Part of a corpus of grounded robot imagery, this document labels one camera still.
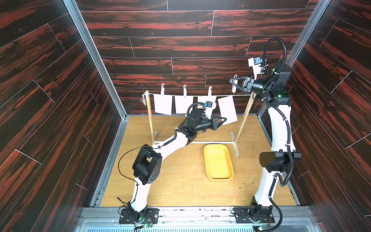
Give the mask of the white postcard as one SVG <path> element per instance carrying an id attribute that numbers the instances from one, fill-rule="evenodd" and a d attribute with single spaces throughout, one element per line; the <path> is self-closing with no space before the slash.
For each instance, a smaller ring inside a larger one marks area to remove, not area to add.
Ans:
<path id="1" fill-rule="evenodd" d="M 175 111 L 177 114 L 186 114 L 188 108 L 193 104 L 193 96 L 175 96 Z"/>
<path id="2" fill-rule="evenodd" d="M 171 115 L 172 114 L 172 95 L 153 94 L 155 112 L 158 114 Z"/>
<path id="3" fill-rule="evenodd" d="M 223 123 L 223 126 L 237 122 L 237 113 L 234 105 L 234 100 L 232 96 L 219 98 L 218 105 L 220 109 L 221 117 L 227 120 Z"/>
<path id="4" fill-rule="evenodd" d="M 206 111 L 205 115 L 208 119 L 211 118 L 213 110 L 216 108 L 216 96 L 200 96 L 198 97 L 198 102 L 205 103 L 206 106 Z"/>

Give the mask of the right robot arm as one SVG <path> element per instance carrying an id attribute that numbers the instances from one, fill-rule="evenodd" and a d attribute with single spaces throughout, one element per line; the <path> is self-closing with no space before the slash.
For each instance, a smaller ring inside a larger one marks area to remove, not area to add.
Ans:
<path id="1" fill-rule="evenodd" d="M 272 210 L 277 208 L 273 201 L 278 186 L 285 187 L 294 171 L 295 161 L 301 159 L 291 136 L 291 96 L 286 89 L 291 67 L 277 66 L 266 80 L 248 76 L 234 76 L 230 83 L 242 92 L 258 92 L 266 104 L 271 120 L 271 150 L 260 154 L 262 177 L 257 193 L 248 209 L 233 210 L 238 223 L 268 224 L 274 222 Z"/>

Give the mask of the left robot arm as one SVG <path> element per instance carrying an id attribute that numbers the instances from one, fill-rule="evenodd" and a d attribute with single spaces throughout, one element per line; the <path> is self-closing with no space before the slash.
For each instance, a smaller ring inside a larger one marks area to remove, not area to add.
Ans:
<path id="1" fill-rule="evenodd" d="M 172 153 L 189 145 L 200 132 L 208 129 L 217 130 L 227 121 L 224 117 L 191 116 L 175 129 L 174 136 L 157 145 L 143 145 L 133 164 L 134 193 L 128 203 L 128 211 L 135 221 L 145 216 L 147 198 L 151 184 L 159 177 L 163 160 Z"/>

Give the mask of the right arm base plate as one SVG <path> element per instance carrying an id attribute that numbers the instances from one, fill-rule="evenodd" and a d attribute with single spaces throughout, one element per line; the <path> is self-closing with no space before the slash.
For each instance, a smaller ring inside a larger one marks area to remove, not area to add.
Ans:
<path id="1" fill-rule="evenodd" d="M 274 223 L 275 219 L 272 214 L 271 207 L 234 207 L 231 213 L 235 216 L 238 224 L 246 223 L 263 223 L 270 224 Z"/>

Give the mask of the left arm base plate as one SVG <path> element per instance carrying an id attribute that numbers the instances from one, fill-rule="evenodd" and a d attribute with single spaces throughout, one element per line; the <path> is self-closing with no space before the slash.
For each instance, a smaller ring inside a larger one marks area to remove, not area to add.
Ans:
<path id="1" fill-rule="evenodd" d="M 159 209 L 145 208 L 141 212 L 132 209 L 122 209 L 119 224 L 157 224 Z"/>

